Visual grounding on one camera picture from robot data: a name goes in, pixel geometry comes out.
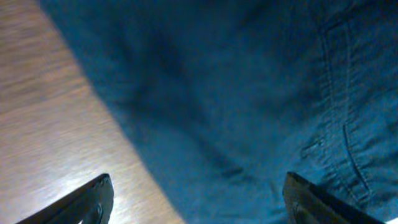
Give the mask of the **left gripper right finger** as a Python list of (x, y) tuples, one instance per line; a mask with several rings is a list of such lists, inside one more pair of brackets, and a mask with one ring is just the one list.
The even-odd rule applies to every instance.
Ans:
[(282, 195), (290, 224), (384, 224), (288, 172)]

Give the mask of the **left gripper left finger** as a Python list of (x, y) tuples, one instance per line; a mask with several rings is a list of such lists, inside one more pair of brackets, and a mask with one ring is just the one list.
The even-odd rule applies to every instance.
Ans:
[(17, 224), (108, 224), (114, 190), (109, 174), (101, 174)]

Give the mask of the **dark teal shorts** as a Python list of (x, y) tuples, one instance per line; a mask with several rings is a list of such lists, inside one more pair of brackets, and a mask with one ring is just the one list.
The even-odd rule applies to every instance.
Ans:
[(45, 0), (187, 223), (286, 223), (296, 172), (397, 217), (397, 2)]

